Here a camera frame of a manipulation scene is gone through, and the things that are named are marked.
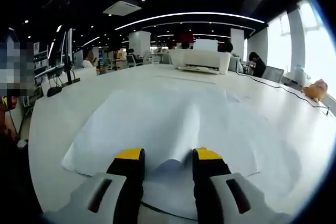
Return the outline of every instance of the white paper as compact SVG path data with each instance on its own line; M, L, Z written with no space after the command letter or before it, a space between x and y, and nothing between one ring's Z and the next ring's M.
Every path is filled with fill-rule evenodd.
M265 120L222 90L185 85L118 90L78 132L62 166L92 176L106 172L120 151L144 148L143 201L196 219L191 167L185 165L192 149L204 146L217 152L232 173L245 177L262 171L267 162L268 170L279 171L278 180L268 174L251 180L262 190L278 183L282 195L289 190L282 182L290 176L275 137ZM272 152L278 152L276 158Z

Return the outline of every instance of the white table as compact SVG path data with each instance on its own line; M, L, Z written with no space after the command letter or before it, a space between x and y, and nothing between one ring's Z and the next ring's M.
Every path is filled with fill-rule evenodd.
M277 125L287 144L297 153L301 170L291 193L272 207L290 214L303 207L325 173L333 152L334 117L326 116L325 109L313 108L282 89L234 72L229 71L224 76L208 75L181 72L171 65L147 65L75 83L51 98L42 97L36 102L30 125L29 163L43 211L64 206L70 200L70 193L86 179L86 176L65 170L60 162L76 133L113 90L176 82L193 83L199 87L217 85L244 98L266 120ZM300 92L284 87L304 97Z

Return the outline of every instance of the orange stuffed toy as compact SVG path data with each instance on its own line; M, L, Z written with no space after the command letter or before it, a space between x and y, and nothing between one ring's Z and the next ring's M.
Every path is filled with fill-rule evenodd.
M303 87L301 92L303 92L309 98L313 99L315 102L319 102L327 93L327 90L328 85L322 79L320 79L309 87Z

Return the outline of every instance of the ceiling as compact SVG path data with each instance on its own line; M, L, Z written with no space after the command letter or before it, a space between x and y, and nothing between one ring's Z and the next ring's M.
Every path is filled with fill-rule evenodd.
M10 0L8 9L11 14L8 20L21 41L50 43L55 38L57 27L63 25L63 28L76 29L73 32L75 48L98 36L100 38L88 46L120 47L127 45L122 42L128 40L130 32L140 29L151 32L153 38L157 35L174 35L160 37L162 42L176 40L180 33L189 30L194 34L230 36L230 29L238 28L245 31L245 37L249 37L265 28L268 21L298 0L133 0L141 10L126 16L103 14L103 11L116 1L118 0ZM115 30L137 20L183 12L228 13L262 20L265 23L224 15L178 15L152 19ZM224 37L195 37L217 38L223 42L227 40Z

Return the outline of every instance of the ceiling vent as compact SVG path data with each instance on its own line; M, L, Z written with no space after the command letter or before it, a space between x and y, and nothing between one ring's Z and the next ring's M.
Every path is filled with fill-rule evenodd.
M107 8L103 13L118 16L126 16L127 14L134 13L140 9L141 7L137 5L133 5L125 1L118 1L114 5Z

